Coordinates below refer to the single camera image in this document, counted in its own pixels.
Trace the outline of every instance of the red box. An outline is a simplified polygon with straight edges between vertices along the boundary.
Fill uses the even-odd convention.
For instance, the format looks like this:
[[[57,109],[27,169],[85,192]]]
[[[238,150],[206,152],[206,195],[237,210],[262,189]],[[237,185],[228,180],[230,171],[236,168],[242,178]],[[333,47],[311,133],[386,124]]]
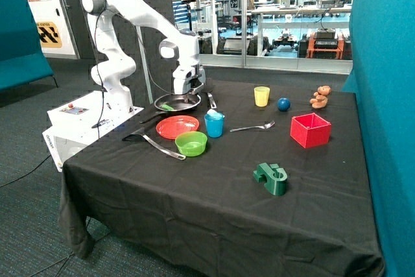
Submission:
[[[315,113],[291,119],[290,135],[305,149],[329,143],[331,123]]]

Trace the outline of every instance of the blue cup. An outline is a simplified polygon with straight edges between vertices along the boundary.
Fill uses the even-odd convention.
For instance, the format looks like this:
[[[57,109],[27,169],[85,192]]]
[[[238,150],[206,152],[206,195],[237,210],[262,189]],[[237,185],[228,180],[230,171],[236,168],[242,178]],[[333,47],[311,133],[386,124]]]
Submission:
[[[213,115],[205,115],[206,130],[208,136],[211,138],[219,138],[223,133],[223,116],[221,113],[215,113]]]

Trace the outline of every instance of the teal partition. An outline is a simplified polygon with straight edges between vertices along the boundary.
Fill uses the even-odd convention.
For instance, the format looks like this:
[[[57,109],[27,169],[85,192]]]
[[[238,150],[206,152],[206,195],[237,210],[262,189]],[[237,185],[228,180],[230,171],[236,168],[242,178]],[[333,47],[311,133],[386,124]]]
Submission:
[[[353,0],[353,70],[386,276],[415,276],[414,0]]]
[[[52,76],[27,0],[0,0],[0,91]]]

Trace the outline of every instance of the red plate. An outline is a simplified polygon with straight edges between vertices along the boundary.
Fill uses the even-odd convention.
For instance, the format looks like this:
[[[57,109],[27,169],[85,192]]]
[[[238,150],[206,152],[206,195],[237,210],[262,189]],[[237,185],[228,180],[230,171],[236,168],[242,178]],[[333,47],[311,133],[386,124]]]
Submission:
[[[180,134],[196,131],[199,128],[199,120],[190,116],[173,116],[160,121],[156,130],[166,139],[176,139]]]

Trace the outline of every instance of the glass wall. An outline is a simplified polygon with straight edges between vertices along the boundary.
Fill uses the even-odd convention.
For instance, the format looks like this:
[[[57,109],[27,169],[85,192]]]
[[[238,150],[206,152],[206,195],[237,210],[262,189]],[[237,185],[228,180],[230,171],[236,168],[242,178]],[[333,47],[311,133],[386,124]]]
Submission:
[[[174,0],[172,5],[177,27],[198,34],[205,65],[349,73],[352,2]]]

